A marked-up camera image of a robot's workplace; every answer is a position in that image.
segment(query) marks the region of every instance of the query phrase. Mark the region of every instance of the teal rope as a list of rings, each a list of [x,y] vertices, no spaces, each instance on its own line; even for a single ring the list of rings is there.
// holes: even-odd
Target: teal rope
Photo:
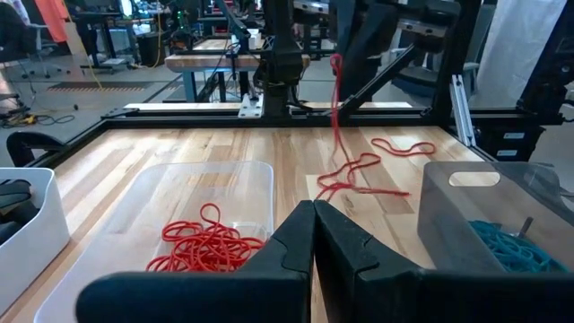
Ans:
[[[499,260],[512,273],[568,272],[560,262],[552,259],[533,243],[513,237],[492,223],[471,221],[471,227]]]

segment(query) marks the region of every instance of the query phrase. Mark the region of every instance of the black clamp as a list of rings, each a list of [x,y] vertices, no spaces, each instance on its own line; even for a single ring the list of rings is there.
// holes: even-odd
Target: black clamp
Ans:
[[[302,201],[235,273],[119,273],[89,284],[80,323],[310,322],[313,256],[330,322],[570,321],[572,274],[427,270],[325,201]]]

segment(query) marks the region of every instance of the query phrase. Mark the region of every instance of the white storage bin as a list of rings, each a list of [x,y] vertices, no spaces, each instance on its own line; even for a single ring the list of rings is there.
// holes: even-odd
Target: white storage bin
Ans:
[[[273,169],[259,161],[162,164],[142,171],[34,322],[75,322],[83,287],[104,275],[144,271],[170,249],[161,240],[163,227],[178,220],[201,222],[205,203],[218,205],[221,223],[242,236],[268,239],[274,230],[273,186]],[[213,209],[207,216],[215,217]]]
[[[0,180],[31,184],[31,202],[38,214],[0,246],[0,313],[30,286],[70,240],[54,171],[0,168]]]

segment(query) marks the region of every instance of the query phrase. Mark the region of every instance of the red cable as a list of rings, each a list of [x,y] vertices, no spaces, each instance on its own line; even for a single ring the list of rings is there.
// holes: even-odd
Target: red cable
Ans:
[[[365,187],[358,187],[355,185],[355,179],[356,179],[355,171],[381,163],[381,157],[375,153],[362,153],[359,156],[358,160],[352,161],[349,153],[344,147],[343,139],[341,137],[341,129],[339,127],[339,116],[338,116],[339,109],[337,107],[339,103],[339,89],[341,87],[342,63],[343,63],[343,57],[341,57],[341,55],[333,54],[331,56],[331,67],[335,70],[336,74],[335,87],[333,89],[333,95],[331,96],[331,127],[333,128],[333,137],[335,138],[335,149],[333,150],[331,158],[333,159],[335,157],[335,154],[338,148],[340,147],[344,154],[345,163],[338,170],[325,175],[321,175],[317,178],[317,184],[322,189],[317,195],[316,199],[321,198],[326,192],[330,192],[326,198],[327,201],[330,201],[333,195],[340,189],[350,189],[360,194],[390,194],[396,196],[408,196],[410,194],[409,192],[383,189],[383,188],[365,188]],[[405,150],[393,147],[388,140],[382,138],[374,138],[370,141],[370,143],[398,157],[410,157],[420,154],[428,155],[436,152],[436,146],[433,143],[429,142],[420,142],[414,144],[413,146],[411,146],[411,148]],[[415,148],[423,148],[423,147],[430,147],[430,150],[414,151]],[[348,171],[345,176],[345,181],[340,181],[339,179],[337,179],[339,174],[341,174],[347,168]],[[327,179],[331,179],[332,182],[330,184],[325,183]]]
[[[208,207],[217,211],[217,221],[205,217]],[[202,205],[199,216],[211,225],[205,228],[197,222],[175,221],[163,228],[161,239],[173,242],[173,248],[169,255],[150,261],[146,271],[232,272],[264,245],[259,239],[242,238],[239,231],[222,225],[221,211],[213,203]]]

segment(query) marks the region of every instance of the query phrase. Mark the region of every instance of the wooden tabletop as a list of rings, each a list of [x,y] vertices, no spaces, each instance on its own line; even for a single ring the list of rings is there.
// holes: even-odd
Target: wooden tabletop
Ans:
[[[432,156],[398,158],[372,146],[370,139],[375,137],[389,139],[401,149],[430,141],[438,150]],[[357,179],[358,184],[396,188],[412,194],[397,197],[340,192],[331,204],[390,248],[421,266],[433,267],[416,232],[422,167],[429,161],[481,158],[438,127],[346,128],[343,138],[355,157],[363,152],[382,156],[382,164],[366,169]],[[343,156],[339,151],[331,160],[333,150],[334,139],[329,128],[109,130],[55,169],[71,241],[0,322],[33,321],[39,306],[99,233],[142,170],[175,162],[266,162],[274,169],[276,227],[300,200],[315,198],[319,175],[341,166]],[[325,322],[318,287],[315,280],[312,318],[314,322]],[[67,309],[73,305],[62,306]]]
[[[263,46],[264,39],[259,39],[256,44],[256,49],[260,49]],[[195,50],[217,50],[225,49],[227,45],[231,44],[231,40],[226,39],[206,39],[199,44],[194,45]]]
[[[224,49],[225,39],[207,39],[194,46],[194,49],[211,50]],[[182,72],[183,69],[206,69],[215,67],[232,67],[231,58],[220,55],[171,55],[165,59],[165,65],[174,72]],[[309,55],[301,55],[303,67],[306,68],[310,63]],[[259,55],[239,55],[235,60],[235,67],[238,69],[257,69],[259,66]]]

